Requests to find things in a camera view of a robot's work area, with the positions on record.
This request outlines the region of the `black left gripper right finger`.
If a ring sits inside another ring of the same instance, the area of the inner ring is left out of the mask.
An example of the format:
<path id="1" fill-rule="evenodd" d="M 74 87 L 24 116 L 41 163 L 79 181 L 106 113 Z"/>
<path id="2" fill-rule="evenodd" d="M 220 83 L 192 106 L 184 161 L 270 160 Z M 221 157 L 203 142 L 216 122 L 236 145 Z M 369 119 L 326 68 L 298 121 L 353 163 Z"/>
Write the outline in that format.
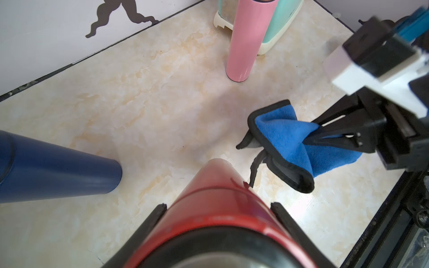
<path id="1" fill-rule="evenodd" d="M 316 247 L 280 203 L 271 203 L 270 210 L 318 268 L 335 268 L 335 265 Z"/>

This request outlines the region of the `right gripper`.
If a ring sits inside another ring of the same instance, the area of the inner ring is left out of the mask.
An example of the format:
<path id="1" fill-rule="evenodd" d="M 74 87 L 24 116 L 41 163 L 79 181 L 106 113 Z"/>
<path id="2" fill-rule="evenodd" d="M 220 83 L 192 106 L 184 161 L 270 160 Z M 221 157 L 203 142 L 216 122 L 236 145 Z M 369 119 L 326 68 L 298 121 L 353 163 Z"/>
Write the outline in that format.
<path id="1" fill-rule="evenodd" d="M 312 122 L 320 126 L 305 145 L 377 152 L 387 170 L 423 171 L 429 166 L 429 115 L 422 118 L 364 87 L 343 96 Z M 359 103 L 365 110 L 357 110 Z"/>

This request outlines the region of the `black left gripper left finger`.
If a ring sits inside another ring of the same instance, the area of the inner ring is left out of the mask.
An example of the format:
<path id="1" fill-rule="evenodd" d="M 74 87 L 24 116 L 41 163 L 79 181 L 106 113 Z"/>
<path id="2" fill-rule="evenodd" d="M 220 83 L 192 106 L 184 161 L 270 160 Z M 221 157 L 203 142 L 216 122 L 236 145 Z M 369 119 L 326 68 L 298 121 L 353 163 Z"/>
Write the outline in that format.
<path id="1" fill-rule="evenodd" d="M 129 258 L 155 228 L 166 211 L 166 204 L 158 204 L 135 233 L 126 241 L 119 251 L 102 266 L 102 268 L 123 268 Z"/>

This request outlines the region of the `blue microfiber cloth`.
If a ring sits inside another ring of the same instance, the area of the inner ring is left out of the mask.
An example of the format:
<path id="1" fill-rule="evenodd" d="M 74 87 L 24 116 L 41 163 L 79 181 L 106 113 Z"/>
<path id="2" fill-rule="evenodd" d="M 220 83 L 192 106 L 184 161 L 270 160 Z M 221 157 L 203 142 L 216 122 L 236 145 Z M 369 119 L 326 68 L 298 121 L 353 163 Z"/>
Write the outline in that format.
<path id="1" fill-rule="evenodd" d="M 315 177 L 352 164 L 362 155 L 337 147 L 305 145 L 304 139 L 320 126 L 299 121 L 289 100 L 253 111 L 247 122 L 249 129 L 236 148 L 262 149 L 250 167 L 250 186 L 254 186 L 259 166 L 266 164 L 291 188 L 308 194 L 315 188 Z"/>

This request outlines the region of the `red thermos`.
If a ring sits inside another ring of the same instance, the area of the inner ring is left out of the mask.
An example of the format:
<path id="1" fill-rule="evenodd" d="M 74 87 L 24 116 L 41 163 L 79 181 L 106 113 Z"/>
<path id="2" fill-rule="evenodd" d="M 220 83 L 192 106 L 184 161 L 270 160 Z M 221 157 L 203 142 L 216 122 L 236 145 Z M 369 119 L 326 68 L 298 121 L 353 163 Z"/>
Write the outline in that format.
<path id="1" fill-rule="evenodd" d="M 172 268 L 219 254 L 268 268 L 314 268 L 279 203 L 266 205 L 223 159 L 206 163 L 162 214 L 127 268 Z"/>

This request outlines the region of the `blue thermos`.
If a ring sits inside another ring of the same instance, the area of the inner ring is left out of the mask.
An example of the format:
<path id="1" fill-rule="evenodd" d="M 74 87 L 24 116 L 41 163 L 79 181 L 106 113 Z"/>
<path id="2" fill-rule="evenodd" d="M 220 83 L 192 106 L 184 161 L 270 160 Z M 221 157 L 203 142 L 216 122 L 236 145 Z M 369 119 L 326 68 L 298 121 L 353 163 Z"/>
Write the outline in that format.
<path id="1" fill-rule="evenodd" d="M 1 203 L 106 194 L 121 178 L 116 160 L 1 131 Z"/>

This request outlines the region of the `pink thermos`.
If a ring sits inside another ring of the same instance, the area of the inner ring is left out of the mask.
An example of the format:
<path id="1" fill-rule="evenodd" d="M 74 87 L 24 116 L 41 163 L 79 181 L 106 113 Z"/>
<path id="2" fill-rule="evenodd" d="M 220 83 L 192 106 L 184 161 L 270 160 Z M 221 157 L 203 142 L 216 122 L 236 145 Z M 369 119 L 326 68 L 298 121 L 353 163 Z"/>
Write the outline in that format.
<path id="1" fill-rule="evenodd" d="M 277 1 L 238 2 L 226 74 L 234 82 L 248 79 L 264 40 Z"/>

